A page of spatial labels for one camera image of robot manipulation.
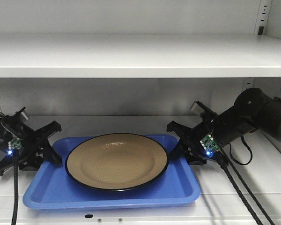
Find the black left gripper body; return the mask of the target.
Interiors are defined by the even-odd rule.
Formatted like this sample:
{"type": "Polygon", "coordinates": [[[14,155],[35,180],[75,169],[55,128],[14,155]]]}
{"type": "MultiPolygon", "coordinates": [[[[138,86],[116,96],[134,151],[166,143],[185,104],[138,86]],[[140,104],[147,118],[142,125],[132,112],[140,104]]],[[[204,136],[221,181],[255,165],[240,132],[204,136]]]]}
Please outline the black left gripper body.
{"type": "Polygon", "coordinates": [[[16,114],[13,116],[0,114],[0,150],[6,154],[0,161],[0,176],[13,165],[17,165],[22,171],[37,170],[40,167],[45,160],[43,145],[46,140],[34,141],[34,131],[21,122],[16,114]],[[22,147],[8,156],[8,142],[15,137],[22,140],[22,147]]]}

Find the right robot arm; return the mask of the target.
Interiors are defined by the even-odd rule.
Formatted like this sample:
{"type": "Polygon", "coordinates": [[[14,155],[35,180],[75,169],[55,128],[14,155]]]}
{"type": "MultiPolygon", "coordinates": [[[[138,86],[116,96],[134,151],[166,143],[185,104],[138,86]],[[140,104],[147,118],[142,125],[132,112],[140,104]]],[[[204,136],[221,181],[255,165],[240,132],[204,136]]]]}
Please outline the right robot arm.
{"type": "Polygon", "coordinates": [[[281,142],[281,97],[270,98],[259,88],[243,91],[234,105],[221,114],[200,101],[194,101],[191,111],[202,119],[195,127],[174,121],[167,125],[167,131],[179,137],[171,159],[185,156],[192,165],[203,165],[208,160],[218,162],[223,159],[221,148],[255,130],[281,142]]]}

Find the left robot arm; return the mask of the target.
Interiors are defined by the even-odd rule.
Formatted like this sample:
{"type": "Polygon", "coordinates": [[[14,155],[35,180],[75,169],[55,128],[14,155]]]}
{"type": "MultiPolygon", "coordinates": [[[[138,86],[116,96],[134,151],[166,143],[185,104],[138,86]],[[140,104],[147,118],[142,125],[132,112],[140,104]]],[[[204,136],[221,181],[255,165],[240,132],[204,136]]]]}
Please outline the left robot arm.
{"type": "Polygon", "coordinates": [[[61,131],[61,125],[53,121],[33,130],[24,124],[27,119],[25,108],[12,116],[0,112],[0,150],[6,153],[0,161],[0,176],[14,165],[12,155],[15,151],[18,151],[21,171],[36,171],[45,160],[56,165],[62,163],[61,156],[48,141],[50,136],[61,131]]]}

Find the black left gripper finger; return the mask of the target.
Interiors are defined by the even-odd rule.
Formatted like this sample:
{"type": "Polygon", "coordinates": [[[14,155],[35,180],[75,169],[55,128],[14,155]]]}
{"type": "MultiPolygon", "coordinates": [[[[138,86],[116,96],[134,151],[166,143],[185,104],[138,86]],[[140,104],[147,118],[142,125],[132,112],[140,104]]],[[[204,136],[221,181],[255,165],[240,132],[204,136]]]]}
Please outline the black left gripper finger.
{"type": "Polygon", "coordinates": [[[50,145],[49,141],[45,141],[43,145],[43,155],[44,155],[44,159],[51,163],[54,164],[62,163],[62,159],[60,155],[55,152],[53,147],[50,145]]]}
{"type": "Polygon", "coordinates": [[[44,141],[48,140],[50,136],[56,132],[62,130],[61,125],[57,121],[53,121],[50,124],[34,131],[33,140],[34,141],[44,141]]]}

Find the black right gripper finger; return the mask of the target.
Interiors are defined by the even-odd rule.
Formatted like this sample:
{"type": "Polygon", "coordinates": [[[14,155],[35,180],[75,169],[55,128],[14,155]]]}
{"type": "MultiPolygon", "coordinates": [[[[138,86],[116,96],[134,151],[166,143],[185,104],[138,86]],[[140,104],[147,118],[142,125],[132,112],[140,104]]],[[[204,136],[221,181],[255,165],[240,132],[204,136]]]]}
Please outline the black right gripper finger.
{"type": "Polygon", "coordinates": [[[171,121],[166,130],[168,132],[174,132],[180,139],[184,141],[189,141],[194,138],[193,130],[189,127],[176,123],[175,121],[171,121]]]}
{"type": "Polygon", "coordinates": [[[181,140],[178,141],[175,148],[169,153],[169,160],[173,161],[185,155],[187,151],[187,145],[185,145],[181,140]]]}

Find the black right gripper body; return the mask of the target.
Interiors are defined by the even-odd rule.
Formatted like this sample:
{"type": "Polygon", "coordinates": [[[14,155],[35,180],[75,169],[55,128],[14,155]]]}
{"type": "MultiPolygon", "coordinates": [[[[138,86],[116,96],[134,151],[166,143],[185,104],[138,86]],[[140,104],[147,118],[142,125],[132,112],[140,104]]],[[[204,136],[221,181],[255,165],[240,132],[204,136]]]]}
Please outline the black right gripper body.
{"type": "Polygon", "coordinates": [[[223,151],[224,144],[218,142],[212,136],[214,132],[213,119],[209,112],[203,112],[202,122],[194,128],[177,125],[177,154],[184,154],[189,165],[205,165],[207,161],[216,162],[219,165],[246,165],[236,160],[230,149],[229,155],[223,151]]]}

